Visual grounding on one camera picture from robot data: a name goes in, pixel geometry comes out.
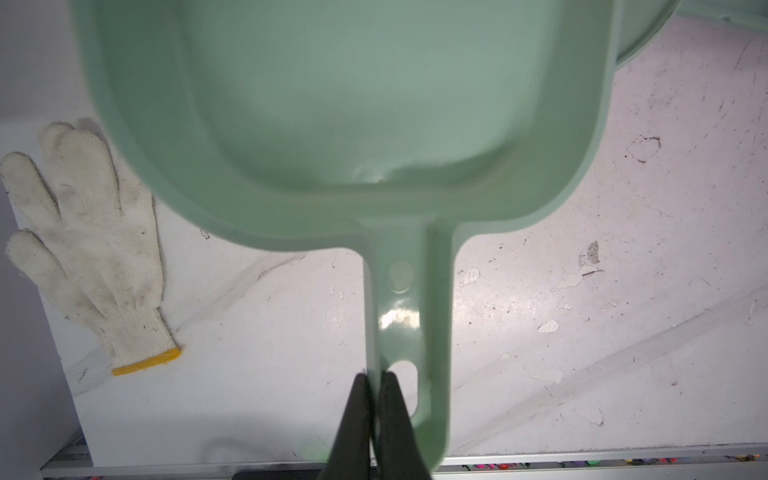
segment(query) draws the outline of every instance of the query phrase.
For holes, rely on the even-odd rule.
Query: white tile floor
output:
[[[674,18],[616,74],[568,202],[464,245],[451,455],[768,442],[766,44]],[[40,127],[89,115],[3,121],[0,147],[35,154]],[[157,219],[179,360],[110,377],[47,308],[94,463],[322,458],[365,365],[361,259]]]

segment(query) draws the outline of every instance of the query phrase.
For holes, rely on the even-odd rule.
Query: glove finger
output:
[[[11,235],[5,255],[67,318],[100,336],[99,324],[104,317],[32,232],[22,230]]]
[[[58,207],[29,157],[19,153],[6,155],[0,164],[0,178],[11,201],[36,230],[46,230],[60,220]]]
[[[125,163],[125,160],[117,153],[112,155],[114,170],[118,174],[118,190],[120,191],[120,207],[125,213],[154,214],[152,207],[152,193],[141,183],[139,177]]]
[[[62,124],[51,125],[42,138],[62,220],[101,223],[118,214],[118,182],[107,145],[91,132]]]

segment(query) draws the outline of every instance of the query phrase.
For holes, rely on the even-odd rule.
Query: handle hole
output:
[[[413,362],[400,360],[394,362],[389,371],[397,375],[397,383],[400,384],[402,399],[406,401],[408,416],[413,417],[419,407],[419,370]]]

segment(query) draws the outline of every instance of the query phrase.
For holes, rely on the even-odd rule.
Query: dustpan handle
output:
[[[448,446],[452,232],[399,224],[371,230],[370,239],[364,254],[369,381],[375,398],[381,372],[400,360],[415,365],[419,401],[411,422],[422,459],[434,469]]]

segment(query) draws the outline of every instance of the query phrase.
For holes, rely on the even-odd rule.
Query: white cotton glove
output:
[[[0,177],[31,231],[16,232],[8,258],[67,318],[96,334],[122,375],[180,354],[158,307],[163,268],[152,194],[107,145],[69,124],[41,136],[51,198],[35,165],[13,153]]]

